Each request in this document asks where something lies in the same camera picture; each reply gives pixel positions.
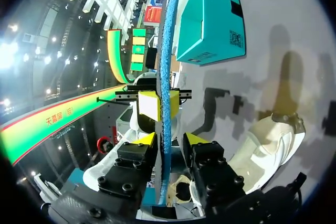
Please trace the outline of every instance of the gray floor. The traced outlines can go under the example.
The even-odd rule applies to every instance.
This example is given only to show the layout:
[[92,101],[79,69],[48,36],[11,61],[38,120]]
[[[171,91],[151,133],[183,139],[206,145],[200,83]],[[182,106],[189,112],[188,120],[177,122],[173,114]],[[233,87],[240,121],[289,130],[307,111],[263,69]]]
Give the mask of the gray floor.
[[[319,0],[240,1],[247,55],[202,67],[183,64],[181,83],[193,90],[193,98],[183,105],[182,131],[219,141],[225,157],[231,158],[253,122],[273,110],[297,112],[304,120],[306,138],[268,188],[286,185],[304,172],[305,200],[336,150],[336,139],[325,136],[321,127],[330,101],[336,99],[335,37]],[[223,90],[230,95],[221,97]],[[205,94],[209,125],[203,125]],[[238,115],[232,112],[234,95],[243,97]]]

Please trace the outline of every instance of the red sign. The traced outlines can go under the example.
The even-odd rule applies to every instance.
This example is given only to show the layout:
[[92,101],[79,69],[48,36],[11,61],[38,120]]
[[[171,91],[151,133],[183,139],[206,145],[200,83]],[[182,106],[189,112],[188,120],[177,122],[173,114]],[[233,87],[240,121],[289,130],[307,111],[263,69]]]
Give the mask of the red sign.
[[160,23],[161,7],[147,6],[144,22]]

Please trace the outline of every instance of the yellow block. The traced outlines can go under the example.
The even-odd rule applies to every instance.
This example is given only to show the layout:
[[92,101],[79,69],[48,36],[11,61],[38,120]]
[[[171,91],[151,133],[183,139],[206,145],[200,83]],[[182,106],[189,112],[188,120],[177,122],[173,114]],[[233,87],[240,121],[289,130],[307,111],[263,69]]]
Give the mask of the yellow block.
[[[139,114],[148,116],[149,118],[161,121],[161,103],[155,91],[139,91]],[[180,107],[180,92],[177,90],[170,91],[170,116],[175,117]]]
[[143,55],[132,54],[131,61],[143,63]]
[[152,147],[153,143],[154,143],[154,139],[155,139],[156,133],[153,132],[151,134],[149,134],[148,136],[145,136],[139,140],[133,141],[131,144],[147,144],[150,147]]
[[186,132],[185,134],[187,134],[190,145],[198,144],[198,143],[202,143],[202,144],[210,143],[209,141],[204,140],[203,138],[200,138],[199,136],[195,136],[189,132]]
[[138,103],[139,114],[146,115],[157,122],[161,120],[160,99],[155,91],[139,91]]
[[133,37],[133,44],[134,45],[145,45],[145,37]]
[[180,92],[177,90],[170,91],[170,117],[173,118],[178,114],[180,108]]

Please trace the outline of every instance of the black cable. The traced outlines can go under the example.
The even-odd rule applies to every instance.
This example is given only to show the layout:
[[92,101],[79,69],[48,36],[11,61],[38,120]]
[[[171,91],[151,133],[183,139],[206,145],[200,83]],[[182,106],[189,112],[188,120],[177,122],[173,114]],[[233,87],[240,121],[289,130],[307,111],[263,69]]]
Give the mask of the black cable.
[[188,210],[193,216],[197,217],[197,216],[194,215],[194,213],[192,212],[192,210],[194,210],[194,209],[197,208],[197,207],[194,207],[192,210],[189,210],[189,209],[187,209],[185,206],[180,205],[179,203],[175,203],[175,204],[177,204],[177,205],[183,207],[184,209]]

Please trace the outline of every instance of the teal box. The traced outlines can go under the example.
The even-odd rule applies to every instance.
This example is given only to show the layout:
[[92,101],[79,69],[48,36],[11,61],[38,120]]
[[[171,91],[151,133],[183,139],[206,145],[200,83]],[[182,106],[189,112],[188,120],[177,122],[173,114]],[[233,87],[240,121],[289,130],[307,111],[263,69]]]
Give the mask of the teal box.
[[203,65],[246,53],[239,0],[188,0],[181,17],[177,61]]

